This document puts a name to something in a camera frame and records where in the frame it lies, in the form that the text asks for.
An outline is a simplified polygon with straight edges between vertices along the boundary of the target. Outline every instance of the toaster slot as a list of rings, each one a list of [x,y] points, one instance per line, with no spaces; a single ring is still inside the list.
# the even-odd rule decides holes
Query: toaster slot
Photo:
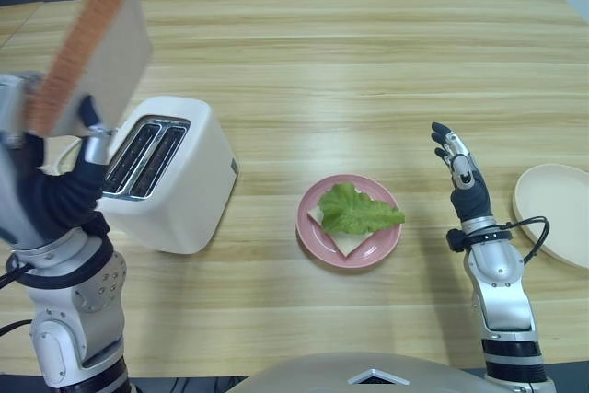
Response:
[[[186,133],[186,128],[182,126],[168,127],[157,144],[147,164],[144,166],[139,178],[131,187],[129,194],[132,197],[148,197],[159,179],[166,171],[167,165],[176,154],[178,146]]]
[[[105,180],[103,191],[119,193],[125,189],[137,165],[145,152],[156,138],[161,126],[147,123],[139,128],[129,143],[119,149],[113,161],[110,162],[109,172]]]

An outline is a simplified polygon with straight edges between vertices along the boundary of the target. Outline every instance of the white toaster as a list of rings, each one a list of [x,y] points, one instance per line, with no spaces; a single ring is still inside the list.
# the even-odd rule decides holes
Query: white toaster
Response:
[[[147,247],[194,253],[210,241],[237,162],[209,105],[181,97],[142,102],[122,125],[98,210]]]

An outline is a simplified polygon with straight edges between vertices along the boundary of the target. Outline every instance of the bread slice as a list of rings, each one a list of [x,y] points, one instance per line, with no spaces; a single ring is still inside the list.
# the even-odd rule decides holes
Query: bread slice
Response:
[[[86,95],[116,127],[152,52],[139,0],[86,0],[40,87],[29,98],[31,133],[87,134],[77,116]]]
[[[321,221],[323,221],[323,213],[319,206],[311,209],[307,213],[319,226],[321,226]],[[369,237],[373,235],[373,233],[361,234],[361,235],[352,235],[352,234],[344,234],[343,232],[336,232],[333,234],[327,234],[333,241],[333,244],[338,248],[341,254],[344,257],[348,257],[352,252],[358,249],[362,243],[366,241]]]

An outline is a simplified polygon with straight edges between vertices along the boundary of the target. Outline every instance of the robotic hand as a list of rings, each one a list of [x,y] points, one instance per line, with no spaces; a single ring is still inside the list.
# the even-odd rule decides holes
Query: robotic hand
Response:
[[[453,251],[466,251],[486,377],[514,392],[555,392],[546,377],[534,313],[522,287],[524,260],[510,243],[511,234],[495,222],[487,185],[466,145],[443,124],[433,123],[432,129],[432,139],[441,146],[435,154],[452,174],[451,201],[462,230],[450,230],[446,239]]]
[[[46,175],[44,140],[24,124],[27,94],[39,79],[0,75],[0,238],[13,249],[8,275],[35,304],[30,334],[50,391],[133,392],[122,358],[125,262],[94,212],[111,131],[86,97],[78,113],[89,136],[74,169]]]

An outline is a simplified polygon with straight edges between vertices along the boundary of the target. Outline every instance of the wooden table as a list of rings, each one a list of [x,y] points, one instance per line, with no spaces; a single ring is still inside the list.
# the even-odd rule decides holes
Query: wooden table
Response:
[[[498,220],[518,176],[588,163],[588,28],[563,0],[143,0],[155,45],[133,103],[207,100],[241,175],[214,242],[193,256],[111,239],[133,376],[252,374],[330,351],[483,366],[450,178],[431,121],[463,136]],[[45,69],[77,2],[44,4],[0,50],[0,72]],[[54,156],[66,141],[51,143]],[[379,180],[407,215],[397,249],[365,272],[311,260],[295,239],[305,190],[329,174]],[[530,242],[516,233],[523,251]],[[8,255],[0,249],[0,260]],[[549,363],[589,352],[587,272],[539,254],[525,272]],[[30,318],[0,294],[0,324]],[[0,370],[38,373],[28,332],[0,340]]]
[[[41,3],[0,6],[0,48],[40,5]]]

